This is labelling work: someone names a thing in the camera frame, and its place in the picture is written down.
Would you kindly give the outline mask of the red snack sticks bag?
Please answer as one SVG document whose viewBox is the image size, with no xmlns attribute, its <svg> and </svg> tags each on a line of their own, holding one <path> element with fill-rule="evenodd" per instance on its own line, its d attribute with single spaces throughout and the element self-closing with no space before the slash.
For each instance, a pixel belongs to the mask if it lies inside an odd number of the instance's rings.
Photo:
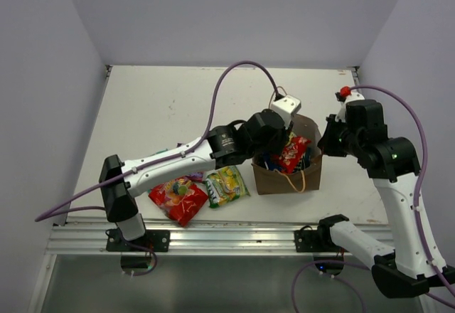
<svg viewBox="0 0 455 313">
<path fill-rule="evenodd" d="M 278 157 L 279 171 L 284 174 L 293 174 L 304 167 L 304 156 L 312 141 L 293 132 Z"/>
</svg>

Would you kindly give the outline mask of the blue spicy chilli chips bag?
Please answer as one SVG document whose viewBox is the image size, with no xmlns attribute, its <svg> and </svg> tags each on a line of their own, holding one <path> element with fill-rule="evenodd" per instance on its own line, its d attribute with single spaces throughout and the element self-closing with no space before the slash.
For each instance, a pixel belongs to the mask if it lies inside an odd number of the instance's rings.
<svg viewBox="0 0 455 313">
<path fill-rule="evenodd" d="M 269 153 L 260 154 L 256 159 L 256 164 L 268 171 L 282 171 L 282 166 L 276 160 L 274 155 Z"/>
</svg>

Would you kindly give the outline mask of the brown paper bag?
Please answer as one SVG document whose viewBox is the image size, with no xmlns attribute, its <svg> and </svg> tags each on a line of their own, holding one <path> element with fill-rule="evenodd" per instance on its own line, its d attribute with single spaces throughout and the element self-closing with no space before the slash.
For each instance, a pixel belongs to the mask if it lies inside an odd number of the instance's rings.
<svg viewBox="0 0 455 313">
<path fill-rule="evenodd" d="M 293 118 L 292 132 L 310 139 L 312 143 L 311 166 L 293 174 L 268 171 L 256 164 L 256 156 L 252 161 L 255 185 L 259 195 L 303 193 L 319 190 L 322 171 L 322 152 L 317 147 L 321 138 L 318 125 L 309 117 L 296 114 Z"/>
</svg>

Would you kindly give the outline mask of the yellow green Fox's candy bag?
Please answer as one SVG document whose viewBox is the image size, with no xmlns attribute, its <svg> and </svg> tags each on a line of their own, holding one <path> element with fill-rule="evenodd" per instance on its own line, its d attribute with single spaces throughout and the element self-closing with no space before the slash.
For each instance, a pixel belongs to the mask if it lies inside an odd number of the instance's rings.
<svg viewBox="0 0 455 313">
<path fill-rule="evenodd" d="M 239 198 L 250 196 L 236 166 L 226 166 L 209 173 L 203 183 L 208 194 L 210 208 L 219 208 Z"/>
</svg>

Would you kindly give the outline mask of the purple Fox's berries candy bag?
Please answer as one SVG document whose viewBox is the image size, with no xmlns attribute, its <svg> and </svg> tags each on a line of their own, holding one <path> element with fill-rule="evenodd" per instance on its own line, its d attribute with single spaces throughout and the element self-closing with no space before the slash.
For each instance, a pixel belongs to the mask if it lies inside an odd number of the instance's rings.
<svg viewBox="0 0 455 313">
<path fill-rule="evenodd" d="M 197 182 L 201 183 L 204 180 L 204 173 L 203 172 L 192 172 L 186 175 L 186 178 L 188 178 L 192 182 Z"/>
</svg>

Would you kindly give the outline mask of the blue Kettle chips bag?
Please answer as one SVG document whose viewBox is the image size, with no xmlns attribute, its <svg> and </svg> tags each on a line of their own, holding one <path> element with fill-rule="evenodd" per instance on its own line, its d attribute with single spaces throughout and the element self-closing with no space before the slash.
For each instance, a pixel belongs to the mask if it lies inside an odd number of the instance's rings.
<svg viewBox="0 0 455 313">
<path fill-rule="evenodd" d="M 311 166 L 312 148 L 307 147 L 300 161 L 300 169 L 304 170 Z"/>
</svg>

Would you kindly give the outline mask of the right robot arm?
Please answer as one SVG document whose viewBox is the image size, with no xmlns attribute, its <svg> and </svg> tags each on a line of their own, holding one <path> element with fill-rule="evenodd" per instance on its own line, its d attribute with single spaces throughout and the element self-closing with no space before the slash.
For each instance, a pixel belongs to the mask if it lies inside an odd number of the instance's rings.
<svg viewBox="0 0 455 313">
<path fill-rule="evenodd" d="M 351 155 L 367 171 L 385 207 L 394 245 L 370 237 L 339 214 L 320 220 L 319 247 L 352 253 L 387 298 L 418 297 L 452 285 L 454 268 L 434 243 L 424 206 L 413 202 L 421 169 L 411 141 L 388 137 L 382 105 L 375 100 L 346 100 L 326 120 L 318 147 L 331 157 Z"/>
</svg>

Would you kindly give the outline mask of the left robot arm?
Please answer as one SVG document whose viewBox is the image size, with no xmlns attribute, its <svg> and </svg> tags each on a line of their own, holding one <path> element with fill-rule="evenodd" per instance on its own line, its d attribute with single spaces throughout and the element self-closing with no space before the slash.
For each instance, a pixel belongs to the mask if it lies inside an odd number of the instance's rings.
<svg viewBox="0 0 455 313">
<path fill-rule="evenodd" d="M 263 152 L 278 152 L 287 142 L 293 113 L 265 109 L 247 121 L 217 126 L 202 137 L 144 159 L 104 160 L 99 177 L 107 220 L 114 223 L 129 249 L 143 249 L 148 234 L 137 196 L 167 181 L 194 171 L 237 166 Z"/>
</svg>

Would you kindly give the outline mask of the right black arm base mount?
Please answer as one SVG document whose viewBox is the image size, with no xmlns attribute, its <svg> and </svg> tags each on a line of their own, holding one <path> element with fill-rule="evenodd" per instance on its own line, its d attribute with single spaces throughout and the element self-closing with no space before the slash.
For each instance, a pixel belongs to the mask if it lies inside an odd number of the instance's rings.
<svg viewBox="0 0 455 313">
<path fill-rule="evenodd" d="M 294 231 L 294 245 L 297 253 L 333 252 L 333 247 L 324 243 L 317 229 L 310 225 Z"/>
</svg>

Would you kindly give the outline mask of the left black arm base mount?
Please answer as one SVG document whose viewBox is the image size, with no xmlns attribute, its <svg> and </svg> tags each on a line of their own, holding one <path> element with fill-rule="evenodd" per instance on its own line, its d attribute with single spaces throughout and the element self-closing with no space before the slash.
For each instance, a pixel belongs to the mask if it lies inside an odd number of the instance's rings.
<svg viewBox="0 0 455 313">
<path fill-rule="evenodd" d="M 145 249 L 155 253 L 167 253 L 171 241 L 169 230 L 146 230 L 145 235 L 133 241 L 124 242 L 119 229 L 105 231 L 107 236 L 106 251 L 119 253 L 141 252 Z"/>
</svg>

